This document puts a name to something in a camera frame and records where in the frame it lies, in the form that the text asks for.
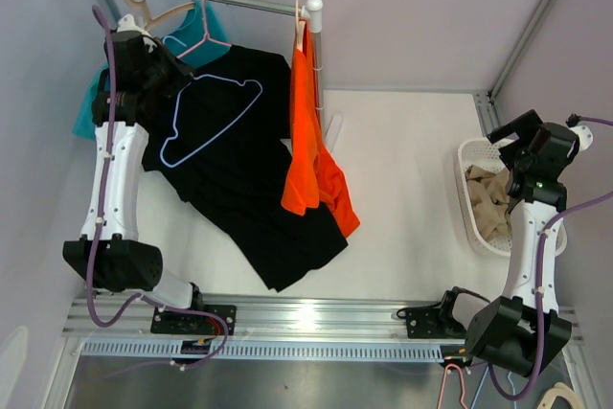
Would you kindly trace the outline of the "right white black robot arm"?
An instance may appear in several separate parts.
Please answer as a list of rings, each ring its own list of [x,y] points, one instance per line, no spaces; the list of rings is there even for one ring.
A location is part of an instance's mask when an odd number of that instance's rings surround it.
[[[436,313],[441,333],[465,335],[469,355],[530,377],[541,371],[570,340],[572,326],[558,315],[555,290],[556,241],[567,189],[563,171],[579,154],[577,130],[544,122],[534,110],[494,129],[488,140],[510,173],[506,191],[511,211],[511,256],[502,293],[489,301],[454,287],[443,295]]]

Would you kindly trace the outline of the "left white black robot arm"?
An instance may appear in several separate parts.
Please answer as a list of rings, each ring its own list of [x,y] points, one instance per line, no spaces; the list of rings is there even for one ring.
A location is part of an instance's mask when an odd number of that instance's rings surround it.
[[[96,167],[92,196],[79,238],[64,242],[64,260],[89,291],[132,292],[174,307],[173,323],[201,330],[206,309],[196,287],[172,275],[159,248],[139,239],[137,198],[142,159],[154,109],[193,73],[157,39],[139,30],[111,32],[108,66],[91,104]]]

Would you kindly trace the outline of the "light blue wire hanger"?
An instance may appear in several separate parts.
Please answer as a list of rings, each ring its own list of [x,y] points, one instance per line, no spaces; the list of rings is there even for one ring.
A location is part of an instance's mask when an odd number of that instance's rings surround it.
[[[170,133],[159,151],[163,166],[186,164],[260,109],[265,96],[260,65],[265,58],[265,52],[233,45],[196,69],[176,96]]]

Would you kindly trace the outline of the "beige t shirt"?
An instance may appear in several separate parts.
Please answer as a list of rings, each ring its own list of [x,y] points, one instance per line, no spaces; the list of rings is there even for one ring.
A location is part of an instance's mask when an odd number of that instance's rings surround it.
[[[487,242],[511,236],[510,198],[506,191],[509,177],[505,168],[494,173],[472,165],[465,172],[476,227]]]

